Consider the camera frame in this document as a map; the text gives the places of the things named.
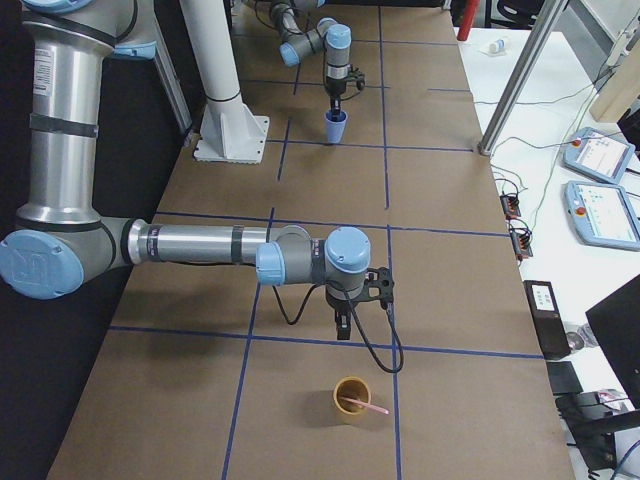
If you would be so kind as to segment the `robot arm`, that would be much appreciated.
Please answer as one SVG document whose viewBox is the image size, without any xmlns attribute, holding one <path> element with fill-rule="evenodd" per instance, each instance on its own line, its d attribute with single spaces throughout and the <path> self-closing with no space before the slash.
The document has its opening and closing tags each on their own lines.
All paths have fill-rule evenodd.
<svg viewBox="0 0 640 480">
<path fill-rule="evenodd" d="M 324 54 L 327 140 L 340 142 L 348 116 L 341 108 L 350 82 L 364 78 L 350 62 L 351 30 L 323 18 L 303 31 L 296 14 L 324 1 L 268 1 L 268 26 L 283 43 L 287 66 Z M 298 322 L 316 288 L 334 310 L 338 340 L 349 340 L 351 320 L 361 334 L 356 305 L 374 301 L 369 289 L 381 273 L 370 268 L 370 242 L 355 227 L 315 239 L 298 226 L 187 226 L 103 217 L 92 206 L 103 60 L 163 58 L 154 1 L 20 1 L 22 23 L 35 43 L 28 202 L 18 209 L 17 230 L 1 241 L 1 277 L 22 295 L 56 299 L 89 280 L 126 265 L 170 262 L 197 266 L 241 265 L 271 285 L 289 324 Z M 270 120 L 244 103 L 223 1 L 180 1 L 207 103 L 195 159 L 258 164 Z M 312 285 L 293 320 L 276 286 Z"/>
<path fill-rule="evenodd" d="M 270 1 L 268 14 L 270 26 L 281 38 L 279 52 L 286 66 L 296 66 L 307 57 L 324 54 L 323 85 L 330 102 L 328 119 L 338 122 L 346 119 L 342 96 L 353 73 L 351 29 L 334 18 L 324 17 L 303 31 L 297 21 L 324 4 L 324 1 Z"/>
</svg>

